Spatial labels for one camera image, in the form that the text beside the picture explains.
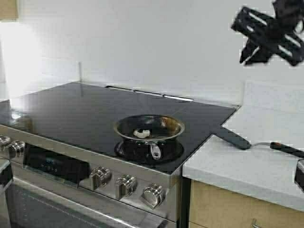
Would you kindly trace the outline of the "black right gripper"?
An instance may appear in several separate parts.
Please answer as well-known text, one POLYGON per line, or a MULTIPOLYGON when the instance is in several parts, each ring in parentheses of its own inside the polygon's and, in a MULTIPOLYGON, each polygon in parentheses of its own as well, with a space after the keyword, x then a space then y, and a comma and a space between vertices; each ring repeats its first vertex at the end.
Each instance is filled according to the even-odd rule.
POLYGON ((302 0, 275 0, 275 16, 243 6, 231 28, 247 37, 239 62, 245 66, 268 63, 277 55, 292 66, 304 61, 304 41, 296 27, 304 22, 302 0))

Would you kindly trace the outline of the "black robot base left edge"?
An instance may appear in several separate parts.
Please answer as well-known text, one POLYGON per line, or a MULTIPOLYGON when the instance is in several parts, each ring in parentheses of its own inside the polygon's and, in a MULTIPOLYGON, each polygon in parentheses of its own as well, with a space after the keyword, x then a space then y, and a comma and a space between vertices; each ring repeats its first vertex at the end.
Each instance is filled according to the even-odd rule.
POLYGON ((0 185, 5 189, 13 180, 11 163, 7 159, 0 160, 0 185))

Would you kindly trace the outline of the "black robot base right edge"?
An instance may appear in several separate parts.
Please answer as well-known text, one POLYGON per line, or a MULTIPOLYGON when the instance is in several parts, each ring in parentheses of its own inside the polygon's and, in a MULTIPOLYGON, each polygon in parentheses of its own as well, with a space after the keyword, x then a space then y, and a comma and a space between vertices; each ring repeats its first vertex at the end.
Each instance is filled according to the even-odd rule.
POLYGON ((295 181, 295 184, 302 191, 304 191, 304 161, 303 160, 299 160, 297 162, 294 181, 295 181))

